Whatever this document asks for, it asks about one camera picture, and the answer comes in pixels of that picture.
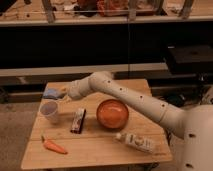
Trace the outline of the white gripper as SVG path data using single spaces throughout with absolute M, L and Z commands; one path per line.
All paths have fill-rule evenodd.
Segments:
M 62 97 L 60 101 L 67 102 L 70 101 L 70 98 L 73 100 L 80 100 L 83 98 L 83 96 L 80 94 L 79 91 L 79 81 L 72 81 L 69 83 L 69 85 L 65 85 L 59 88 L 60 92 L 67 92 L 67 95 Z

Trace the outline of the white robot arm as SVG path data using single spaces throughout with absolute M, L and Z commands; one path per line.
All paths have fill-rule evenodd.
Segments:
M 121 100 L 184 140 L 179 171 L 213 171 L 213 105 L 198 105 L 184 110 L 120 85 L 108 71 L 94 72 L 68 82 L 59 91 L 72 100 L 80 100 L 95 92 Z

